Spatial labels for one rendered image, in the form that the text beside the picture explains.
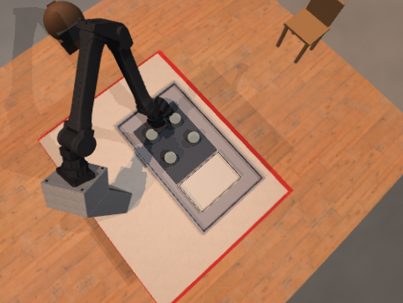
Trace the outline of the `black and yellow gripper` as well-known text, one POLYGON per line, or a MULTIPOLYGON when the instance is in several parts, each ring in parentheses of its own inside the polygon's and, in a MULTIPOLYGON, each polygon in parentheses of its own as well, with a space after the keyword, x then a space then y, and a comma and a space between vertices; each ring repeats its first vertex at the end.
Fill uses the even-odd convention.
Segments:
POLYGON ((162 130, 167 128, 167 125, 163 125, 162 127, 159 126, 159 124, 152 124, 150 123, 149 119, 147 119, 147 123, 159 134, 161 133, 162 130))

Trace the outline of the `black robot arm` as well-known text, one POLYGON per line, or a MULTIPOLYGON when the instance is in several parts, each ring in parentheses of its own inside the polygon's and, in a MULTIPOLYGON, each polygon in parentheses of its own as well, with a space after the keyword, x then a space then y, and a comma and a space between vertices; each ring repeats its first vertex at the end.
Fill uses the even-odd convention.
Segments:
POLYGON ((160 127, 165 125, 164 118, 174 113, 165 99, 156 97, 153 101, 149 95, 130 49, 134 42, 123 23, 104 18, 79 19, 77 28, 80 43, 70 117, 57 135, 63 163, 62 171, 57 167, 56 172, 72 187, 95 178, 88 161, 82 157, 90 156, 97 145, 93 137, 92 110, 105 44, 121 69, 138 112, 160 127))

